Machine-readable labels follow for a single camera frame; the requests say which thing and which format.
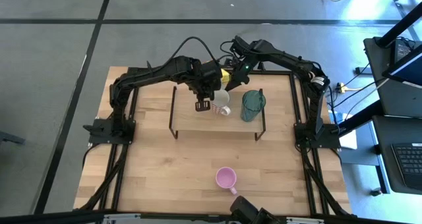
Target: green glass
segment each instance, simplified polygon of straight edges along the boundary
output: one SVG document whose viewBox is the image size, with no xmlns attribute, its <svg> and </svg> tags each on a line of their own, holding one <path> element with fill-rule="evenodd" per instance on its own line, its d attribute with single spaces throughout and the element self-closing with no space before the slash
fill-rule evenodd
<svg viewBox="0 0 422 224">
<path fill-rule="evenodd" d="M 242 111 L 240 117 L 245 122 L 251 122 L 261 112 L 266 104 L 262 91 L 250 90 L 242 97 Z"/>
</svg>

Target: computer screen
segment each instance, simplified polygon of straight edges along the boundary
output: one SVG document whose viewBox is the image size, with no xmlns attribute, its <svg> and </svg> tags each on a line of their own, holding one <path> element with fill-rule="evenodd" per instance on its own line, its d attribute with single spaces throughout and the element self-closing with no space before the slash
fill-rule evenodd
<svg viewBox="0 0 422 224">
<path fill-rule="evenodd" d="M 422 45 L 409 52 L 386 71 L 386 77 L 422 88 Z"/>
</svg>

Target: keyboard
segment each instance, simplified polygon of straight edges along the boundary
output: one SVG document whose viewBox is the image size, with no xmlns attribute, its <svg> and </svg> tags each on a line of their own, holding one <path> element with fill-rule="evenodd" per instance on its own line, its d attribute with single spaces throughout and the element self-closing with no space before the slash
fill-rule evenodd
<svg viewBox="0 0 422 224">
<path fill-rule="evenodd" d="M 392 144 L 391 147 L 404 184 L 422 190 L 422 144 Z"/>
</svg>

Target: white mug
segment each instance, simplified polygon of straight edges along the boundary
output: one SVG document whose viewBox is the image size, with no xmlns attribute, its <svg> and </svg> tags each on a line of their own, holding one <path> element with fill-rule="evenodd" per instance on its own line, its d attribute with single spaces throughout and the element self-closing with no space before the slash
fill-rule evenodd
<svg viewBox="0 0 422 224">
<path fill-rule="evenodd" d="M 212 111 L 216 114 L 229 115 L 230 108 L 227 106 L 230 101 L 229 92 L 226 90 L 218 90 L 214 92 L 214 100 L 211 101 Z"/>
</svg>

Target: pink cup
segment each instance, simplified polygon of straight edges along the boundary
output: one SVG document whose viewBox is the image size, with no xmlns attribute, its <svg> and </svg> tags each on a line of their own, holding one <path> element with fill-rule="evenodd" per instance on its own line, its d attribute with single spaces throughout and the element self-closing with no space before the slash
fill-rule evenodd
<svg viewBox="0 0 422 224">
<path fill-rule="evenodd" d="M 231 193 L 237 194 L 234 188 L 237 180 L 236 172 L 230 167 L 222 167 L 217 171 L 216 182 L 222 188 L 230 189 Z"/>
</svg>

